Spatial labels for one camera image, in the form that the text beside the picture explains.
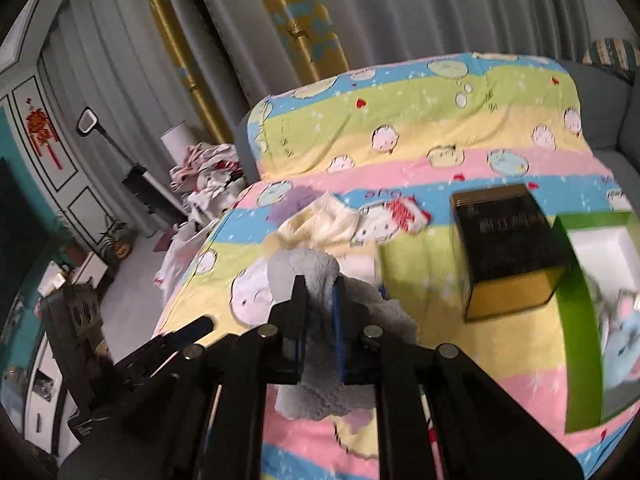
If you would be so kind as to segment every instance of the mirror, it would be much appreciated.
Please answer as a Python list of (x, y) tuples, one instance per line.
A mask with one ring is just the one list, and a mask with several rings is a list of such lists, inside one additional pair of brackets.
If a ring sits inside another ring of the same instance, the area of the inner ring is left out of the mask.
[(87, 107), (84, 109), (80, 118), (78, 119), (78, 124), (76, 125), (76, 130), (81, 137), (86, 137), (89, 135), (92, 130), (98, 125), (98, 116), (94, 113), (91, 108)]

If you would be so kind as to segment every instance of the green box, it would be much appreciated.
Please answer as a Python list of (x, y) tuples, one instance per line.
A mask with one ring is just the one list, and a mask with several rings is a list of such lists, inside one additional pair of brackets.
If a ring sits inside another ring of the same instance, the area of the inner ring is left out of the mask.
[[(626, 337), (623, 331), (634, 330), (631, 327), (635, 324), (640, 326), (637, 310), (624, 324), (615, 314), (620, 289), (640, 292), (640, 222), (631, 211), (566, 214), (555, 218), (553, 229), (569, 255), (568, 269), (556, 291), (566, 351), (569, 433), (595, 428), (640, 398), (640, 379), (627, 381), (625, 377), (616, 386), (606, 385), (615, 383), (611, 379), (616, 376), (614, 372), (625, 370), (626, 363), (623, 365), (614, 355), (620, 337)], [(596, 278), (607, 301), (594, 305), (584, 268)], [(604, 279), (599, 281), (595, 274)], [(611, 325), (602, 322), (608, 319), (602, 312), (613, 313)], [(610, 336), (609, 327), (620, 328), (615, 338)], [(638, 336), (640, 349), (640, 332)], [(636, 345), (631, 335), (621, 350), (619, 355), (627, 361), (634, 358)]]

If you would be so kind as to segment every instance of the lamp shade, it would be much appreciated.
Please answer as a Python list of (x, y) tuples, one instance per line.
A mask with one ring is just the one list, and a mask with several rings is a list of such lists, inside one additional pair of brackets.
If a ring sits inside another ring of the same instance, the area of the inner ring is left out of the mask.
[(184, 121), (168, 130), (161, 140), (177, 166), (184, 163), (187, 146), (195, 146), (198, 143)]

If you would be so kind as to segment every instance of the yellow curtain panel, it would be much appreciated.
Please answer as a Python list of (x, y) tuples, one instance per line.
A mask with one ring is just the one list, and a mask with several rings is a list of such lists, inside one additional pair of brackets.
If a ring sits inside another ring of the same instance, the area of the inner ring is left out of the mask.
[(189, 91), (202, 123), (216, 143), (233, 142), (233, 135), (223, 119), (196, 60), (182, 32), (171, 0), (147, 0), (164, 46), (180, 71), (180, 78)]
[(263, 0), (303, 84), (349, 69), (322, 0)]

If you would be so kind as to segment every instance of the colorful bedspread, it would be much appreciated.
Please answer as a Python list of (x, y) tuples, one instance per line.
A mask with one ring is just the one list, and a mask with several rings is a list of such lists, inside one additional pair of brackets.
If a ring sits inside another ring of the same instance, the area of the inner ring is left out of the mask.
[[(627, 204), (582, 136), (571, 77), (552, 60), (459, 54), (375, 66), (270, 96), (252, 111), (249, 142), (264, 180), (209, 237), (166, 307), (158, 330), (202, 314), (210, 344), (247, 330), (234, 314), (270, 301), (261, 242), (270, 206), (295, 186), (334, 193), (368, 214), (354, 242), (375, 239), (386, 289), (420, 327), (420, 342), (449, 341), (471, 356), (580, 459), (588, 473), (636, 406), (605, 426), (566, 434), (566, 364), (555, 299), (517, 316), (465, 324), (450, 241), (449, 197), (524, 182), (547, 217)], [(385, 208), (413, 196), (431, 215), (417, 235)], [(269, 396), (265, 478), (377, 478), (375, 420), (281, 418)]]

